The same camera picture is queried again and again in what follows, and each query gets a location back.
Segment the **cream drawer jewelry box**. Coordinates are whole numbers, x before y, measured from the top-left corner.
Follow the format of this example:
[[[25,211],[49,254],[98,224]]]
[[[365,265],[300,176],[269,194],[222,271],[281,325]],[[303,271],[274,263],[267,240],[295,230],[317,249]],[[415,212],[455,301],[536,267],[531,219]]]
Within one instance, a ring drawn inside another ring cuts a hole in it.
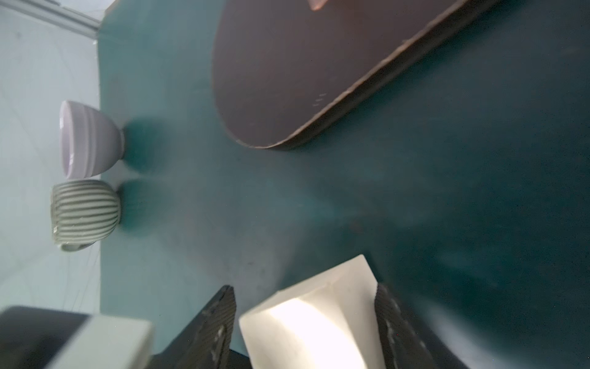
[[[281,290],[240,316],[254,368],[384,368],[363,255]]]

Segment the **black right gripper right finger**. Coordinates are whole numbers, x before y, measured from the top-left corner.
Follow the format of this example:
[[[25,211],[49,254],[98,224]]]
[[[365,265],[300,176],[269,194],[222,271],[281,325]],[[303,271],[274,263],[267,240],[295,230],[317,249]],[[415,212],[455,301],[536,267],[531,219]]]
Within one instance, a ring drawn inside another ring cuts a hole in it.
[[[467,369],[426,323],[384,283],[377,285],[374,309],[387,368]]]

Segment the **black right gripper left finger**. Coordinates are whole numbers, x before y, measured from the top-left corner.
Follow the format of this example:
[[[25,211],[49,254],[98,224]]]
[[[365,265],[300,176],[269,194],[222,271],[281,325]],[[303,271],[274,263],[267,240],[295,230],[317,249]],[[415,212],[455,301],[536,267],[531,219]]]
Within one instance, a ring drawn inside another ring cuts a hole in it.
[[[237,310],[234,288],[223,286],[149,368],[250,368],[250,359],[230,349]]]

